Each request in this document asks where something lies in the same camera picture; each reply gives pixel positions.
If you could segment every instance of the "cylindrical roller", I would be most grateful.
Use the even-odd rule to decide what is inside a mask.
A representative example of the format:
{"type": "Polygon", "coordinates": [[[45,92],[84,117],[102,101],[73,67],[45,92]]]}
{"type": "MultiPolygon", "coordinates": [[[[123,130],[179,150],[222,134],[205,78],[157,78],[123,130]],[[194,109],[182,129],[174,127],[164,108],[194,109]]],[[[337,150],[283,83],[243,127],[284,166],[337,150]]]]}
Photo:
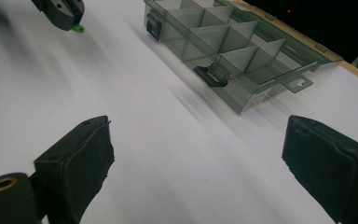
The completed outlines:
{"type": "Polygon", "coordinates": [[[0,224],[38,223],[33,189],[26,174],[0,176],[0,224]]]}

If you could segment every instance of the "tray latch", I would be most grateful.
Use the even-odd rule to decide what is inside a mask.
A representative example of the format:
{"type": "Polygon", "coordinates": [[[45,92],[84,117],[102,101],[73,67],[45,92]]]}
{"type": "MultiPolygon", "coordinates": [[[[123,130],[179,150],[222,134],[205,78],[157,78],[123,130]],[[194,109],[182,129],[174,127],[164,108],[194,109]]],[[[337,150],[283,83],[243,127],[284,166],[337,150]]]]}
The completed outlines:
{"type": "Polygon", "coordinates": [[[147,14],[146,31],[151,34],[157,41],[159,41],[162,29],[162,23],[158,20],[158,18],[159,15],[154,9],[151,9],[147,14]]]}

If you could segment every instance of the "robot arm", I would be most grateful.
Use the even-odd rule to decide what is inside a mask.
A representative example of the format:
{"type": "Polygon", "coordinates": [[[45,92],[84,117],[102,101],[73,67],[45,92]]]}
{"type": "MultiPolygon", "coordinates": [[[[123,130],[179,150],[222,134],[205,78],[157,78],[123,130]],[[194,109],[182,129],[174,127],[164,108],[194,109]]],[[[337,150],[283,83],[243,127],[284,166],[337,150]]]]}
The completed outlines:
{"type": "Polygon", "coordinates": [[[56,27],[64,30],[84,32],[80,20],[84,14],[83,0],[32,0],[39,11],[43,11],[46,17],[56,27]]]}

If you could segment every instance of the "green component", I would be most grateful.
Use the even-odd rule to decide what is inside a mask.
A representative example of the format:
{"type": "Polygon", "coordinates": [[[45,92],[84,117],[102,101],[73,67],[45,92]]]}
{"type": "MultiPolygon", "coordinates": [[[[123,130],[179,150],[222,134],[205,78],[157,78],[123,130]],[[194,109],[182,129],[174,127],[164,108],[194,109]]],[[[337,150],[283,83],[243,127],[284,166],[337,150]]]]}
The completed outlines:
{"type": "Polygon", "coordinates": [[[75,24],[75,25],[72,26],[72,30],[77,32],[77,33],[83,34],[85,28],[81,24],[75,24]]]}

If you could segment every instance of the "black latch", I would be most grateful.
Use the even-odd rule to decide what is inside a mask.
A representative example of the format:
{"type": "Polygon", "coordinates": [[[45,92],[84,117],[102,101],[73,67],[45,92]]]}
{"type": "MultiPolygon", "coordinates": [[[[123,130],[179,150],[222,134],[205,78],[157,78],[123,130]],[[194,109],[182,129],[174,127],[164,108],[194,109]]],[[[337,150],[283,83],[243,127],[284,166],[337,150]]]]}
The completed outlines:
{"type": "Polygon", "coordinates": [[[162,23],[158,20],[157,13],[152,9],[147,14],[146,31],[159,41],[161,35],[162,23]]]}
{"type": "Polygon", "coordinates": [[[211,69],[209,67],[197,66],[194,68],[194,71],[210,87],[225,87],[228,84],[228,82],[226,80],[219,80],[217,77],[215,77],[212,74],[211,69]]]}

